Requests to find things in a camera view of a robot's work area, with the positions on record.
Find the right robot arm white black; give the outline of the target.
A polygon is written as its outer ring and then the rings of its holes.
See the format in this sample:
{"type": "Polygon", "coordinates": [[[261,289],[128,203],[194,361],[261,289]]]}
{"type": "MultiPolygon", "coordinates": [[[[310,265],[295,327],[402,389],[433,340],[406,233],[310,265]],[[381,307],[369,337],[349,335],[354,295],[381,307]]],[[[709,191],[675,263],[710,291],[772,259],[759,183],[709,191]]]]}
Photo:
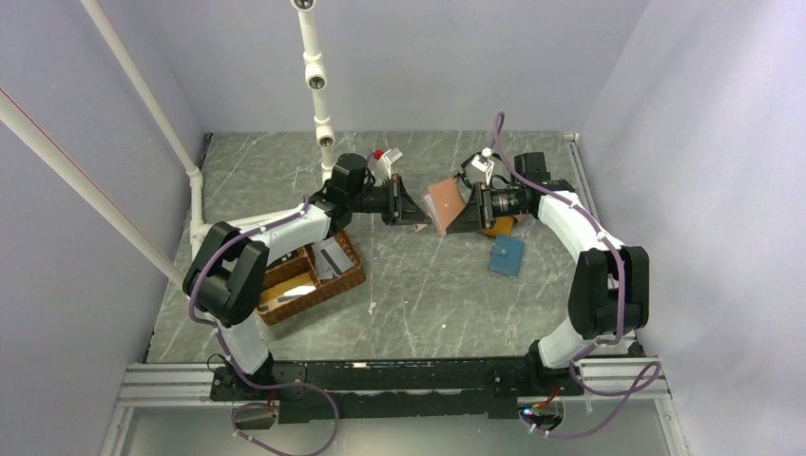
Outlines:
{"type": "Polygon", "coordinates": [[[449,234],[481,231],[502,217],[531,215],[548,227],[575,261],[565,320],[532,347],[538,359],[524,368],[529,390],[546,394],[561,368],[590,347],[614,345],[649,318],[649,255],[610,235],[566,180],[555,180],[542,152],[504,161],[511,183],[496,189],[476,182],[449,234]]]}

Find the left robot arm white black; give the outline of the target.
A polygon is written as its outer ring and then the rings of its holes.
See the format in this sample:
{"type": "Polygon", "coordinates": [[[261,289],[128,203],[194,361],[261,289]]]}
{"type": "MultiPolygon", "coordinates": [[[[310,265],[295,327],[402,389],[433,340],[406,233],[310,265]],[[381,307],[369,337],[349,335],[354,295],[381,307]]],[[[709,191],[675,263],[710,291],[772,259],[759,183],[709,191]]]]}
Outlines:
{"type": "Polygon", "coordinates": [[[205,236],[182,283],[188,315],[211,327],[225,360],[237,371],[236,387],[251,399],[273,386],[272,354],[262,342],[254,313],[268,266],[308,244],[332,238],[355,213],[379,214],[389,225],[428,224],[401,177],[378,180],[365,157],[342,154],[331,176],[297,207],[242,230],[222,221],[205,236]]]}

